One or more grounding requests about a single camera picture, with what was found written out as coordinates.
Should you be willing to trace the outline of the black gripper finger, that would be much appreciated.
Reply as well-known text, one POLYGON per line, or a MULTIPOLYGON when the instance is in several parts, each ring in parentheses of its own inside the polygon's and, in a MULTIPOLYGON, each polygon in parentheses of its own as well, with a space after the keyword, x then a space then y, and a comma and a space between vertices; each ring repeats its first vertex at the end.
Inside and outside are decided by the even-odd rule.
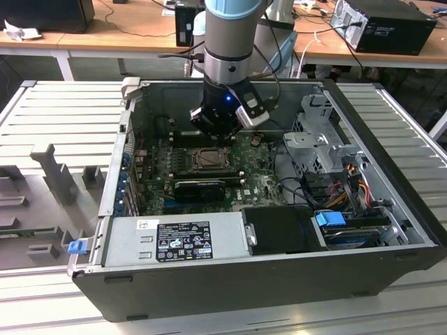
POLYGON ((243 129, 241 124, 234 125, 232 128, 229 128, 225 133, 223 138, 225 140, 231 140, 235 135, 243 129))
POLYGON ((221 117, 216 110, 210 107, 199 107, 190 111, 190 121, 201 133, 212 139, 224 137, 221 129, 221 117))

